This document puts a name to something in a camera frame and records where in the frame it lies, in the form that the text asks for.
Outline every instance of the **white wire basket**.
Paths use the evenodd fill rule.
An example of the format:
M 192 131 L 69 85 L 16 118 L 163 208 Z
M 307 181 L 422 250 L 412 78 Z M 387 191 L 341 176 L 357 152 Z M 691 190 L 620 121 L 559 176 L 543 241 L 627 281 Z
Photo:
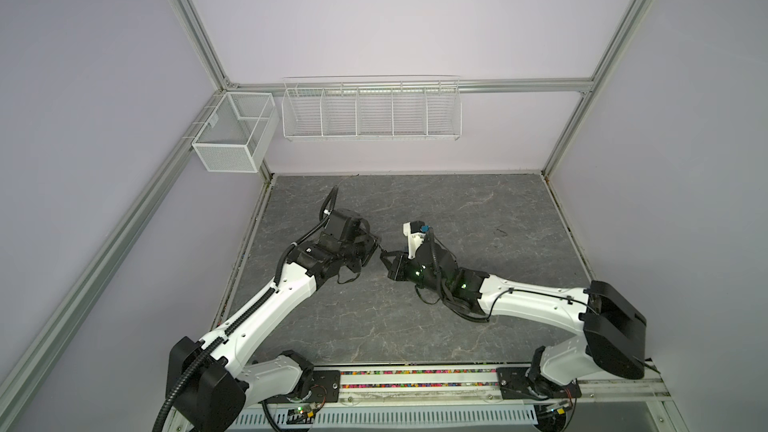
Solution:
M 288 85 L 283 134 L 289 140 L 458 139 L 458 79 Z
M 211 172 L 258 172 L 279 120 L 271 93 L 226 92 L 192 147 Z

